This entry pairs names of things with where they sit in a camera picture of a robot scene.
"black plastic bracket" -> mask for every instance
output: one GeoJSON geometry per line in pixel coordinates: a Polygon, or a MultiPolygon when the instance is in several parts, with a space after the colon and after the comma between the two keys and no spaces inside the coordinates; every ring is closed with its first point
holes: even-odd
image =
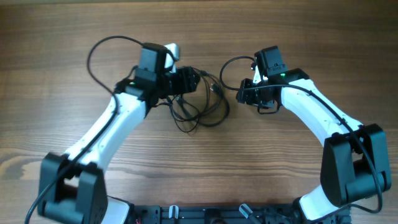
{"type": "Polygon", "coordinates": [[[260,75],[267,78],[287,71],[278,46],[262,49],[254,54],[260,75]]]}
{"type": "MultiPolygon", "coordinates": [[[[361,126],[354,134],[363,141],[381,190],[389,190],[391,172],[384,131],[378,125],[371,124],[361,126]]],[[[325,139],[320,179],[326,197],[336,207],[376,194],[367,161],[365,158],[353,161],[352,152],[361,153],[349,133],[336,133],[325,139]]]]}
{"type": "Polygon", "coordinates": [[[278,73],[269,77],[268,80],[259,83],[253,83],[252,79],[245,78],[241,81],[241,86],[236,94],[238,103],[245,103],[247,105],[259,106],[264,109],[273,108],[276,101],[279,106],[282,106],[282,99],[280,98],[281,87],[270,87],[257,90],[243,90],[248,88],[255,88],[267,85],[287,85],[292,81],[299,79],[309,79],[310,77],[301,69],[296,68],[283,73],[278,73]]]}
{"type": "Polygon", "coordinates": [[[182,67],[176,69],[176,72],[169,72],[169,68],[164,68],[169,53],[163,45],[144,43],[134,78],[125,78],[118,82],[115,93],[127,93],[145,101],[148,114],[159,98],[195,91],[200,81],[199,74],[192,67],[182,67]]]}
{"type": "MultiPolygon", "coordinates": [[[[40,168],[39,193],[55,179],[61,169],[69,164],[67,156],[48,153],[40,168]]],[[[101,223],[108,199],[104,175],[95,164],[76,166],[66,179],[79,177],[78,187],[58,181],[38,204],[39,215],[61,223],[101,223]]]]}

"wire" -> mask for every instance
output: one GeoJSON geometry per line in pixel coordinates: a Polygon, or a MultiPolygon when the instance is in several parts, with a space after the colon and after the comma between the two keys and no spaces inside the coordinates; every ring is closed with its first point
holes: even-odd
{"type": "Polygon", "coordinates": [[[137,69],[137,68],[138,68],[138,65],[133,66],[133,67],[131,68],[131,71],[130,71],[129,75],[126,76],[125,78],[123,78],[123,80],[126,80],[126,79],[130,78],[131,75],[132,75],[132,73],[133,73],[133,71],[134,71],[135,69],[137,69]]]}
{"type": "Polygon", "coordinates": [[[100,40],[99,42],[97,42],[93,48],[91,48],[88,57],[87,57],[87,61],[86,61],[86,67],[87,67],[87,71],[90,74],[90,76],[93,78],[93,80],[98,83],[100,86],[102,86],[107,92],[109,92],[113,99],[114,99],[114,103],[115,103],[115,110],[112,113],[112,116],[110,117],[110,119],[108,120],[108,122],[106,122],[106,124],[101,128],[101,130],[97,133],[97,135],[79,152],[79,154],[72,160],[69,162],[69,164],[64,167],[59,173],[58,175],[54,178],[53,182],[51,182],[51,184],[48,184],[43,191],[41,191],[41,193],[37,196],[37,198],[35,199],[35,201],[33,202],[32,206],[30,207],[29,211],[26,214],[26,218],[25,218],[25,224],[29,223],[30,218],[32,217],[32,214],[35,210],[35,208],[38,206],[38,204],[40,203],[40,201],[44,198],[44,196],[48,193],[48,191],[51,189],[51,187],[56,184],[58,181],[60,181],[61,179],[65,178],[65,174],[73,168],[73,166],[77,163],[77,161],[87,152],[90,150],[91,146],[98,140],[98,138],[106,131],[106,129],[109,127],[109,125],[111,125],[112,121],[115,119],[116,115],[118,114],[118,109],[119,109],[119,100],[117,98],[117,96],[115,95],[115,93],[109,89],[104,83],[102,83],[101,81],[99,81],[93,74],[93,71],[91,70],[91,66],[90,66],[90,62],[91,62],[91,56],[93,55],[94,50],[103,42],[107,41],[107,40],[111,40],[111,39],[126,39],[126,40],[130,40],[133,41],[139,45],[142,45],[141,42],[139,42],[138,40],[135,40],[133,38],[130,37],[125,37],[125,36],[120,36],[120,35],[116,35],[116,36],[111,36],[111,37],[106,37],[102,40],[100,40]]]}
{"type": "Polygon", "coordinates": [[[173,117],[174,123],[177,125],[178,129],[184,133],[192,132],[197,128],[198,125],[202,125],[205,127],[217,126],[221,124],[228,117],[230,110],[229,103],[224,96],[222,85],[218,80],[218,78],[206,71],[199,70],[197,68],[193,69],[194,72],[196,72],[203,80],[206,88],[206,102],[205,102],[205,107],[202,110],[199,110],[196,106],[192,105],[187,100],[185,100],[183,95],[174,96],[172,99],[170,97],[166,97],[167,102],[159,103],[158,105],[155,106],[155,107],[161,105],[168,106],[170,109],[170,114],[173,117]],[[210,92],[215,93],[217,96],[217,100],[213,104],[210,104],[210,98],[211,98],[210,92]],[[177,110],[174,108],[174,102],[177,102],[180,109],[182,110],[183,115],[178,113],[177,110]],[[202,121],[202,119],[205,116],[209,116],[217,109],[219,109],[222,103],[225,104],[225,111],[223,113],[223,117],[220,120],[214,123],[205,123],[202,121]],[[187,110],[187,107],[185,105],[193,108],[195,110],[195,115],[192,115],[187,110]],[[194,124],[190,129],[183,129],[179,125],[179,123],[185,123],[185,122],[194,122],[194,124]]]}
{"type": "Polygon", "coordinates": [[[361,150],[361,152],[363,153],[363,156],[364,156],[365,159],[366,159],[366,162],[368,163],[369,169],[371,170],[371,173],[372,173],[372,177],[373,177],[374,184],[375,184],[375,186],[376,186],[377,209],[371,210],[371,209],[369,209],[369,208],[363,207],[363,206],[361,206],[361,205],[353,204],[353,203],[347,205],[347,207],[355,207],[355,208],[364,210],[365,212],[369,212],[369,213],[378,213],[378,212],[380,212],[381,209],[382,209],[383,200],[382,200],[382,191],[381,191],[381,188],[380,188],[380,183],[379,183],[378,178],[377,178],[376,170],[375,170],[375,168],[374,168],[374,166],[373,166],[373,163],[372,163],[372,161],[371,161],[371,158],[370,158],[368,152],[366,151],[365,147],[363,146],[363,143],[362,143],[362,142],[359,140],[359,138],[355,135],[353,129],[347,124],[347,122],[345,121],[345,119],[343,119],[342,117],[340,117],[339,114],[338,114],[336,111],[334,111],[333,108],[331,108],[331,107],[330,107],[326,102],[324,102],[319,96],[317,96],[316,94],[314,94],[311,90],[308,90],[308,89],[306,89],[306,88],[302,88],[301,86],[296,86],[296,85],[267,85],[267,86],[259,86],[259,87],[254,87],[254,88],[243,88],[243,89],[241,89],[241,88],[233,88],[233,87],[230,87],[230,86],[226,85],[226,84],[224,83],[224,81],[223,81],[223,71],[224,71],[225,67],[226,67],[229,63],[231,63],[231,62],[233,62],[233,61],[235,61],[235,60],[237,60],[237,59],[241,59],[241,58],[247,58],[247,59],[251,59],[251,60],[254,61],[254,59],[253,59],[252,57],[248,57],[248,56],[235,57],[235,58],[232,58],[231,60],[227,61],[227,62],[223,65],[223,67],[221,68],[221,70],[220,70],[220,82],[221,82],[221,84],[222,84],[225,88],[227,88],[227,89],[229,89],[229,90],[235,90],[235,91],[260,90],[260,89],[275,88],[275,87],[295,88],[295,89],[301,90],[301,91],[303,91],[303,92],[305,92],[305,93],[308,93],[310,96],[312,96],[312,97],[314,97],[316,100],[318,100],[318,101],[319,101],[327,110],[329,110],[329,111],[337,118],[337,120],[349,131],[349,134],[351,135],[351,137],[354,139],[354,142],[356,143],[356,147],[358,147],[358,148],[361,150]]]}

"wood grain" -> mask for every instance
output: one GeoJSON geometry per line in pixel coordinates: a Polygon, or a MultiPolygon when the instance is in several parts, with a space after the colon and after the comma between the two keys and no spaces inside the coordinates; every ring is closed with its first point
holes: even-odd
{"type": "MultiPolygon", "coordinates": [[[[179,65],[215,75],[225,61],[278,45],[320,91],[387,134],[398,182],[398,4],[396,1],[135,2],[0,7],[0,223],[21,223],[37,196],[41,159],[62,153],[96,121],[109,96],[85,70],[89,49],[109,35],[180,45],[179,65]]],[[[109,86],[137,63],[123,40],[95,53],[109,86]]],[[[229,85],[252,77],[248,61],[225,70],[229,85]]],[[[203,99],[204,87],[190,95],[203,99]]],[[[227,91],[230,117],[181,133],[167,108],[153,109],[106,173],[108,194],[135,204],[291,202],[319,184],[322,147],[291,112],[259,115],[227,91]]],[[[396,223],[398,191],[378,215],[353,223],[396,223]]],[[[364,202],[375,206],[374,198],[364,202]]],[[[32,223],[51,223],[37,217],[32,223]]]]}
{"type": "Polygon", "coordinates": [[[196,1],[196,0],[0,0],[1,5],[21,4],[76,4],[76,3],[102,3],[102,2],[168,2],[168,1],[196,1]]]}

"black mounting base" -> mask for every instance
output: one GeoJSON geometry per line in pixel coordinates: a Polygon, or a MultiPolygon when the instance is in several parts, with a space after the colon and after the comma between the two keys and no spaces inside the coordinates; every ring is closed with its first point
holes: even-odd
{"type": "MultiPolygon", "coordinates": [[[[250,207],[259,223],[294,224],[290,219],[291,204],[272,204],[250,207]]],[[[178,219],[169,218],[169,207],[135,206],[135,215],[141,224],[253,224],[239,211],[239,207],[180,207],[178,219]]],[[[317,224],[350,224],[349,210],[326,217],[317,224]]]]}

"wooden table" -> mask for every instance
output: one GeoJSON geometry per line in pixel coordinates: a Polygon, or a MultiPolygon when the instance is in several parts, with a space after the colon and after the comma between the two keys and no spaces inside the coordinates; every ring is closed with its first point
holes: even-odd
{"type": "MultiPolygon", "coordinates": [[[[378,215],[352,210],[353,223],[398,220],[398,4],[396,1],[204,1],[4,6],[0,8],[0,223],[21,223],[37,196],[39,166],[86,133],[109,95],[87,74],[90,48],[126,35],[181,47],[179,65],[218,75],[225,61],[278,45],[344,112],[386,132],[393,187],[378,215]]],[[[94,71],[113,86],[138,63],[123,40],[95,53],[94,71]]],[[[238,86],[242,60],[225,70],[238,86]]],[[[204,97],[200,85],[191,97],[204,97]]],[[[322,146],[291,112],[259,115],[226,92],[229,118],[181,133],[168,108],[153,109],[106,173],[109,195],[137,205],[289,203],[319,183],[322,146]]],[[[375,207],[375,198],[364,204],[375,207]]],[[[48,223],[38,217],[32,223],[48,223]]]]}

